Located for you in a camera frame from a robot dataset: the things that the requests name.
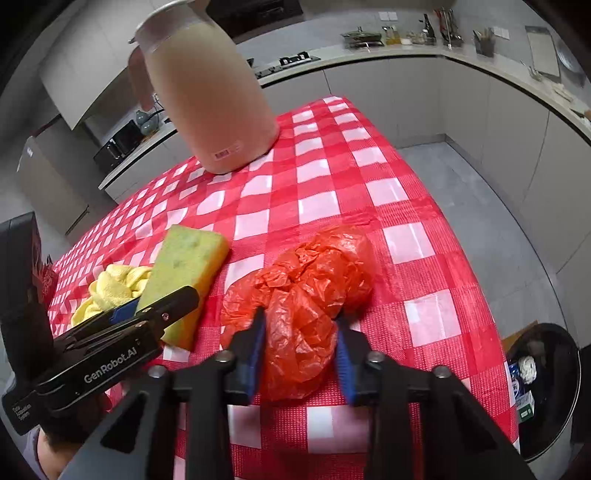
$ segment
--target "gray tile floor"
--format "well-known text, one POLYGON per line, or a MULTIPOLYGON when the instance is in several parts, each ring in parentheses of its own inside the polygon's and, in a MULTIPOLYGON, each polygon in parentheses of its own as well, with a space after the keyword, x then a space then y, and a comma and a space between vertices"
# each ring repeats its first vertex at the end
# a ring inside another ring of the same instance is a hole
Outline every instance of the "gray tile floor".
MULTIPOLYGON (((499 197, 446 143, 398 150, 431 193, 456 234, 491 308, 501 338, 531 322, 565 327, 560 306, 533 247, 499 197)), ((570 427, 530 468, 558 480, 568 467, 570 427)))

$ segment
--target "microwave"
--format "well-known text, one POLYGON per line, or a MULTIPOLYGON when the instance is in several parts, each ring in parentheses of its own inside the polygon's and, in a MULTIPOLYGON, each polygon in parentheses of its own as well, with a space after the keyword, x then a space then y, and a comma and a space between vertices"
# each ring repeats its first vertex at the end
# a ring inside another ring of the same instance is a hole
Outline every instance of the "microwave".
POLYGON ((142 142, 144 136, 133 120, 125 124, 95 155, 95 163, 105 175, 114 170, 142 142))

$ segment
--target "white cabinet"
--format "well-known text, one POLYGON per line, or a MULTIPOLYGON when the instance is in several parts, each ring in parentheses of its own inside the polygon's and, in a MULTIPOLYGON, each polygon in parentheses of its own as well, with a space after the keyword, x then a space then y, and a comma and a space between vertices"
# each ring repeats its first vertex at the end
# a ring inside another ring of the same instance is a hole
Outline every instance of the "white cabinet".
POLYGON ((443 60, 440 65, 439 86, 445 132, 467 153, 467 160, 472 166, 480 171, 490 77, 452 60, 443 60))
POLYGON ((546 107, 491 78, 482 174, 512 210, 530 186, 547 124, 546 107))
POLYGON ((396 92, 392 89, 396 61, 364 61, 324 71, 331 93, 351 100, 394 145, 398 139, 396 92))
POLYGON ((589 285, 591 285, 591 236, 587 236, 572 258, 556 275, 559 300, 566 305, 564 319, 569 333, 583 348, 591 344, 589 285))
POLYGON ((105 189, 114 201, 123 202, 148 182, 178 163, 177 157, 167 148, 169 140, 138 158, 105 189))
POLYGON ((398 126, 398 148, 443 140, 439 98, 439 63, 442 59, 401 58, 390 60, 390 95, 398 126))
POLYGON ((326 70, 330 91, 345 96, 395 146, 430 142, 444 133, 439 59, 367 61, 326 70))
POLYGON ((519 211, 531 243, 554 272, 591 231, 589 179, 591 147, 551 113, 540 160, 519 211))
POLYGON ((128 40, 153 10, 150 0, 90 0, 51 47, 39 73, 70 128, 126 68, 128 40))
POLYGON ((276 115, 301 107, 319 98, 330 96, 324 72, 312 72, 263 87, 271 110, 276 115))
POLYGON ((181 163, 193 156, 189 146, 180 134, 176 133, 172 137, 168 137, 165 142, 166 148, 168 148, 176 163, 181 163))

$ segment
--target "trash bag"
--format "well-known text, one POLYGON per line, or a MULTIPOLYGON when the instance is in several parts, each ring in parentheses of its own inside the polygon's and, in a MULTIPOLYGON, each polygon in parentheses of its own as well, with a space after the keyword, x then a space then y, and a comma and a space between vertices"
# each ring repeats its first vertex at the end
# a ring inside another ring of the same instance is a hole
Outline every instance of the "trash bag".
POLYGON ((336 346, 333 319, 357 310, 372 290, 375 260, 360 228, 335 226, 234 282, 223 298, 221 344, 266 308, 267 347, 261 398, 304 398, 318 389, 336 346))

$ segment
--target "kitchen counter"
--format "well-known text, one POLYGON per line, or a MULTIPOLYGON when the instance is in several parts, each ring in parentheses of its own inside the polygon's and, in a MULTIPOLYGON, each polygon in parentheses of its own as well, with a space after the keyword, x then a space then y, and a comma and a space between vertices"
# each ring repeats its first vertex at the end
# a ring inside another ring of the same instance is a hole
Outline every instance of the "kitchen counter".
MULTIPOLYGON (((582 100, 576 98, 571 93, 573 101, 568 102, 553 90, 553 86, 556 85, 554 82, 547 79, 543 79, 541 82, 534 80, 530 76, 528 68, 525 65, 502 55, 495 54, 492 59, 479 55, 476 53, 474 45, 464 44, 463 47, 452 47, 451 50, 443 45, 437 45, 434 47, 421 45, 390 45, 384 47, 360 48, 358 50, 350 50, 343 45, 334 45, 331 47, 318 48, 317 50, 309 50, 308 53, 310 56, 319 57, 320 60, 311 61, 281 72, 273 73, 267 77, 259 79, 259 83, 262 87, 265 87, 305 72, 326 69, 328 67, 356 61, 404 56, 443 57, 483 70, 486 73, 500 77, 501 79, 525 90, 530 95, 535 96, 537 99, 560 113, 572 124, 573 127, 587 137, 589 142, 591 142, 591 122, 587 119, 579 118, 570 110, 571 108, 580 112, 588 110, 589 107, 582 100)), ((270 65, 279 65, 279 62, 266 65, 263 69, 270 65)))
POLYGON ((164 124, 162 127, 160 127, 160 130, 158 130, 149 139, 140 143, 138 148, 136 148, 128 157, 125 158, 123 162, 117 165, 116 169, 114 169, 105 177, 105 179, 99 185, 99 190, 104 190, 107 188, 114 179, 116 179, 122 172, 127 170, 133 163, 138 161, 143 155, 165 141, 168 137, 174 135, 176 132, 177 129, 172 122, 164 124))

